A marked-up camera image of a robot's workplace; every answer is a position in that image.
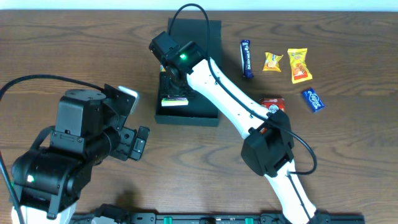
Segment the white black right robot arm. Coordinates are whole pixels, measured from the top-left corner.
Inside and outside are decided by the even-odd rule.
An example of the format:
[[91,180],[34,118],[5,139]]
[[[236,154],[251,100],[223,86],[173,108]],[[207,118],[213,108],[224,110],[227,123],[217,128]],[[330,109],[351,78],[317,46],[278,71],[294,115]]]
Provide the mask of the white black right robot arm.
[[244,140],[241,157],[257,175],[271,184],[290,223],[315,223],[317,209],[308,199],[296,171],[292,149],[303,140],[291,131],[289,117],[271,113],[231,82],[207,50],[191,41],[180,46],[162,32],[149,50],[179,87],[189,86],[212,102]]

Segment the black gift box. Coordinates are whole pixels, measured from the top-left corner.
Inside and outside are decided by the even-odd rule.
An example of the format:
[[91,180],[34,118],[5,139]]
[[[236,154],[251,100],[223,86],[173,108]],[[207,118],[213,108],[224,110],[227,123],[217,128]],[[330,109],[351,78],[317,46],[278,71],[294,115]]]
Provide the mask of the black gift box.
[[[222,66],[221,47],[221,21],[210,21],[210,43],[207,42],[207,26],[205,20],[199,19],[176,19],[172,26],[171,36],[182,47],[190,41],[198,44],[203,50],[210,47],[210,57],[217,65]],[[190,126],[219,125],[219,111],[207,98],[196,91],[188,90],[187,105],[162,106],[162,100],[171,98],[166,91],[175,91],[168,78],[165,69],[161,68],[159,73],[159,89],[155,120],[158,124],[180,124]]]

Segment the green Pretz snack box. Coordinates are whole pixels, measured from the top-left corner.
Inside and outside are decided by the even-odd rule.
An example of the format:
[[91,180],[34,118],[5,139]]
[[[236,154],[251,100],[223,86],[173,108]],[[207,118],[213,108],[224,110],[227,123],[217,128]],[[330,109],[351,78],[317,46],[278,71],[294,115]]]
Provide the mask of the green Pretz snack box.
[[160,65],[159,94],[162,107],[188,105],[189,89],[173,80],[163,65]]

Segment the long yellow orange snack packet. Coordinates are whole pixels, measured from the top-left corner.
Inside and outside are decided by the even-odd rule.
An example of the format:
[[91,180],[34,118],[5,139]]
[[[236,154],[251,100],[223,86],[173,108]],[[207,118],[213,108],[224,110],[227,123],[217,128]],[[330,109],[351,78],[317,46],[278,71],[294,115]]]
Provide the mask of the long yellow orange snack packet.
[[305,59],[308,49],[288,49],[289,63],[292,71],[292,83],[300,83],[311,80],[312,74],[307,68]]

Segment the red Hello Panda box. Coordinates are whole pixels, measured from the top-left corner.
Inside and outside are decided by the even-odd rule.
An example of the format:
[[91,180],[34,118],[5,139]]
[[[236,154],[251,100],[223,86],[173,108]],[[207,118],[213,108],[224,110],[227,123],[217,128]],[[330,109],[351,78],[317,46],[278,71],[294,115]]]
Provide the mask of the red Hello Panda box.
[[277,110],[285,112],[285,101],[283,98],[261,98],[259,104],[267,108],[271,113]]

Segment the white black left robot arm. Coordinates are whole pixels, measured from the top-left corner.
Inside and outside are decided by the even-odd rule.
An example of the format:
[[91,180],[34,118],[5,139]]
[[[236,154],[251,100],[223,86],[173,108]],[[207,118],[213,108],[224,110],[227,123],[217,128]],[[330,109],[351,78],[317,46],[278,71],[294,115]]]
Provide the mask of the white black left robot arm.
[[66,91],[55,125],[43,129],[12,165],[20,203],[13,208],[12,221],[68,223],[94,166],[109,156],[138,161],[149,128],[124,125],[138,99],[138,92],[124,86]]

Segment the blue Dairy Milk chocolate bar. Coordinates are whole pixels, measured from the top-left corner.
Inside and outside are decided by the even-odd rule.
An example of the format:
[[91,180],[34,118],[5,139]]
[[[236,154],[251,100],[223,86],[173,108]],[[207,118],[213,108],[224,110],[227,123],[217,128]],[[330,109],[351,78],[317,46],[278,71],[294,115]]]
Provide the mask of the blue Dairy Milk chocolate bar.
[[254,75],[251,69],[250,40],[242,40],[240,42],[240,48],[241,48],[243,77],[251,79],[254,77]]

